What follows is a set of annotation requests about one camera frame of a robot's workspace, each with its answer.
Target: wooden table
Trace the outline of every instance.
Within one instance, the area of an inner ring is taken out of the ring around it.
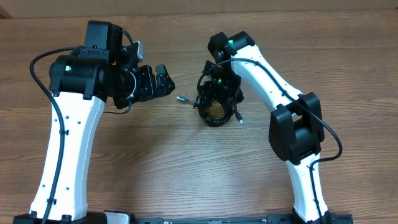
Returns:
[[[269,112],[246,83],[238,106],[243,126],[232,119],[209,128],[175,99],[196,97],[205,60],[212,59],[210,36],[245,30],[289,83],[319,96],[324,120],[343,142],[342,157],[321,165],[330,211],[352,213],[355,223],[398,222],[398,11],[390,10],[0,20],[0,223],[29,211],[49,140],[50,102],[29,63],[83,44],[88,19],[128,30],[145,44],[145,63],[164,63],[177,87],[129,114],[102,116],[89,210],[166,218],[291,212],[289,174],[267,140]],[[47,86],[55,58],[35,67]],[[112,110],[113,101],[106,106]],[[336,152],[326,134],[322,156]]]

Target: wall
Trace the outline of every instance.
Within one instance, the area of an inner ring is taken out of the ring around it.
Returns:
[[[0,4],[13,18],[29,18],[395,9],[398,0],[0,0]]]

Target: wooden surface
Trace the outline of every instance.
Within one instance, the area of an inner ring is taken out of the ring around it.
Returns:
[[[0,0],[13,18],[395,9],[398,0]]]
[[[267,140],[269,112],[247,84],[238,106],[244,126],[232,119],[209,128],[197,110],[175,99],[196,97],[211,35],[245,30],[289,83],[319,96],[324,120],[343,142],[342,157],[320,166],[330,211],[352,213],[355,223],[398,222],[398,11],[95,19],[141,40],[145,63],[166,64],[177,89],[135,104],[129,114],[101,117],[88,172],[89,210],[166,218],[291,212],[290,177]],[[50,102],[29,63],[83,44],[87,20],[0,20],[0,223],[29,211],[49,140]],[[55,58],[35,68],[46,85]],[[326,134],[322,156],[336,151]]]

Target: white arm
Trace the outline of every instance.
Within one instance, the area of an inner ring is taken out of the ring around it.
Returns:
[[[278,83],[287,91],[287,93],[292,96],[295,100],[299,98],[301,91],[295,89],[289,85],[265,60],[261,55],[259,48],[254,46],[246,46],[237,51],[237,54],[231,58],[246,58],[260,62],[265,66],[268,71],[275,77]],[[261,99],[266,104],[270,112],[277,109],[277,106],[288,105],[291,101],[286,97],[282,96],[282,92],[278,89],[275,83],[269,78],[269,75],[260,67],[249,62],[232,61],[231,67],[235,74],[246,80],[256,93],[261,97]],[[310,171],[307,166],[311,164],[312,161],[319,158],[320,155],[308,156],[301,160],[300,165],[293,165],[291,162],[287,161],[287,167],[289,168],[290,178],[292,179],[292,185],[294,190],[294,209],[301,219],[305,222],[311,220],[316,220],[319,218],[317,211],[317,206],[314,202]],[[322,196],[321,184],[319,179],[318,164],[314,165],[314,181],[315,188],[317,191],[318,201],[320,203],[322,215],[328,210]]]
[[[60,177],[55,192],[56,203],[52,205],[49,219],[61,220],[62,215],[71,215],[72,221],[83,218],[87,213],[86,183],[88,164],[95,130],[104,111],[105,103],[93,96],[92,100],[83,100],[79,93],[61,92],[55,97],[62,111],[65,130],[65,149]],[[57,113],[52,108],[52,124],[49,148],[45,160],[39,190],[30,206],[37,212],[37,218],[43,218],[47,199],[54,178],[60,147],[60,125]]]

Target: black base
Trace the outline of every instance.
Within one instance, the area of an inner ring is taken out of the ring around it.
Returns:
[[[353,224],[351,215],[336,215],[327,213],[323,217],[323,224]],[[13,224],[40,224],[41,218],[34,218],[28,213],[14,217]],[[71,223],[71,224],[107,224],[106,215],[102,212],[87,212],[87,216],[76,221],[53,221],[48,224]],[[131,214],[132,224],[304,224],[296,215],[268,215],[256,218],[192,218],[192,219],[163,219],[163,218],[134,218]],[[305,224],[317,224],[319,220]]]

